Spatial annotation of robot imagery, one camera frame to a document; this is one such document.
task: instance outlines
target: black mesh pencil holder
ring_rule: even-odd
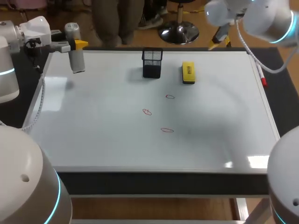
[[[162,48],[144,48],[142,51],[143,60],[143,77],[144,78],[160,78]]]

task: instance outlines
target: pants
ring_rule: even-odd
[[[145,20],[150,20],[157,15],[156,7],[167,6],[167,0],[145,0],[143,7],[143,16]]]
[[[133,37],[143,6],[143,0],[92,0],[94,28],[105,46]]]

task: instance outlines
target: shoe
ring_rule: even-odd
[[[134,39],[134,33],[130,33],[126,36],[121,36],[121,42],[122,44],[128,45],[131,44],[133,42]]]
[[[154,27],[159,27],[162,25],[162,23],[163,19],[159,15],[156,15],[154,18],[148,21],[140,22],[138,25],[138,29],[150,29]]]
[[[161,6],[160,8],[157,9],[157,13],[162,16],[168,14],[166,6]]]
[[[115,48],[121,46],[121,38],[119,36],[111,40],[101,40],[103,48]]]

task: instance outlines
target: table leg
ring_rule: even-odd
[[[248,216],[244,224],[264,224],[271,215],[270,199],[263,198]]]

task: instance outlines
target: stool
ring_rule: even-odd
[[[183,21],[183,3],[194,0],[170,0],[178,3],[178,17],[176,21],[170,21],[158,29],[162,40],[173,44],[186,44],[195,41],[199,36],[199,30],[192,23]]]

